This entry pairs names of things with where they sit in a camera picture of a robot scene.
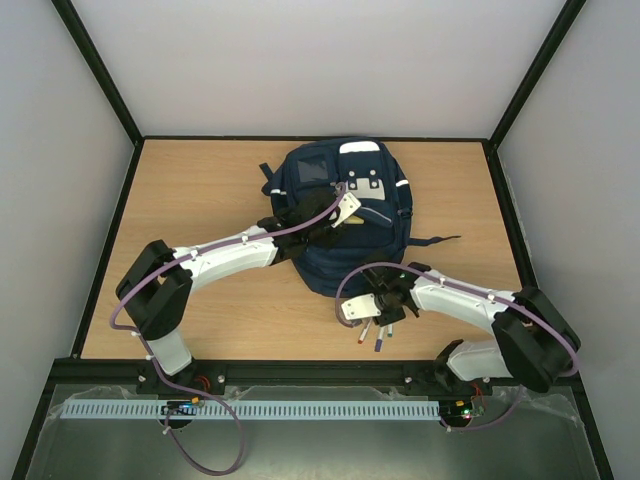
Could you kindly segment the navy blue student backpack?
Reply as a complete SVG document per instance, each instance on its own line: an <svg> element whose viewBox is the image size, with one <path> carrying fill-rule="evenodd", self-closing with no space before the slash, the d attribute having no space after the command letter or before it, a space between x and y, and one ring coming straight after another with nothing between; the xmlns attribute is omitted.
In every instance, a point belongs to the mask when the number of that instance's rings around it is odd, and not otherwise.
<svg viewBox="0 0 640 480"><path fill-rule="evenodd" d="M399 263L409 246L443 242L441 236L413 238L413 199L409 180L382 142L369 137L321 140L289 152L272 170L263 163L262 193L272 210L295 207L316 190L338 183L360 202L357 224L343 223L344 233L328 248L308 246L292 263L314 293L333 297L343 278L355 268L377 261Z"/></svg>

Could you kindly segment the yellow highlighter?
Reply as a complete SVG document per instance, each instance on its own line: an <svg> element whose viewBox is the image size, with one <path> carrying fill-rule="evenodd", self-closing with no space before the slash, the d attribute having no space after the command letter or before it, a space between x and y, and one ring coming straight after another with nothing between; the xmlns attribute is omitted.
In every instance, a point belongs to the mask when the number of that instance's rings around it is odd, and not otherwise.
<svg viewBox="0 0 640 480"><path fill-rule="evenodd" d="M357 216L350 216L345 220L345 224L348 225L361 225L364 223L364 220Z"/></svg>

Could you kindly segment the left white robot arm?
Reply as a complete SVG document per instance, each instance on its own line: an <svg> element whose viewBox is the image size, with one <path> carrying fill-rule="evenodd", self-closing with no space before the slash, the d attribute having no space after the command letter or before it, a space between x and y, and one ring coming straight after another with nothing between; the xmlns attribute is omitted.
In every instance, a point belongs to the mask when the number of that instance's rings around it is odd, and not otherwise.
<svg viewBox="0 0 640 480"><path fill-rule="evenodd" d="M110 325L139 338L147 357L164 374L175 376L193 361L180 331L193 293L245 270L293 260L311 245L332 245L360 207L340 183L333 191L315 190L298 205L220 240L180 248L154 241L117 286L119 303Z"/></svg>

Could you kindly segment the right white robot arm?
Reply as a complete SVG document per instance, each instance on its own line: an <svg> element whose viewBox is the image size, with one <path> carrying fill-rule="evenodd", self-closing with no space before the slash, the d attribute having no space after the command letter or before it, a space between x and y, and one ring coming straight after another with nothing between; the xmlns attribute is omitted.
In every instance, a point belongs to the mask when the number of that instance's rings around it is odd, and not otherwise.
<svg viewBox="0 0 640 480"><path fill-rule="evenodd" d="M487 334L481 342L451 342L436 360L436 379L455 392L473 380L511 378L545 393L578 370L580 339L536 287L517 292L495 290L455 280L417 262L376 262L364 271L369 291L362 307L343 307L350 319L371 317L379 326L404 319L405 313L441 313Z"/></svg>

